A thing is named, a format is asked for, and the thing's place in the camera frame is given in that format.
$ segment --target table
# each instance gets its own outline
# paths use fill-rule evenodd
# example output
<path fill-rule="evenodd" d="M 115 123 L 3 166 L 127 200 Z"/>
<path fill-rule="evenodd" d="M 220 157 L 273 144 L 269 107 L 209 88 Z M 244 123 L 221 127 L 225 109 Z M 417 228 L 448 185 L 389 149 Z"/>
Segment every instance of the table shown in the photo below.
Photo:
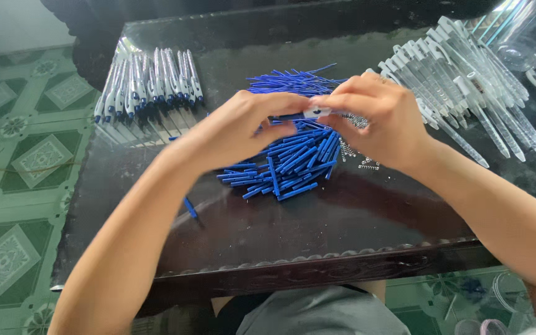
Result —
<path fill-rule="evenodd" d="M 391 56 L 393 45 L 423 36 L 432 24 L 368 9 L 360 1 L 259 8 L 128 23 L 123 34 L 146 52 L 155 47 L 192 51 L 207 101 L 206 108 L 194 111 L 200 121 L 237 89 L 248 87 L 246 77 L 338 63 L 322 76 L 348 78 L 376 68 Z M 392 19 L 384 22 L 380 15 Z M 536 89 L 527 87 L 531 101 L 525 113 L 536 127 Z M 536 153 L 527 153 L 526 163 L 504 159 L 478 122 L 469 125 L 459 133 L 490 169 L 536 196 Z M 428 131 L 460 151 L 445 133 Z M 91 138 L 58 247 L 54 287 L 65 283 L 160 150 L 109 146 L 103 136 Z M 215 173 L 200 178 L 189 198 L 201 223 L 180 211 L 143 309 L 499 264 L 431 190 L 385 167 L 358 169 L 360 161 L 339 163 L 329 181 L 281 203 L 268 195 L 243 200 L 244 190 L 221 185 Z"/>

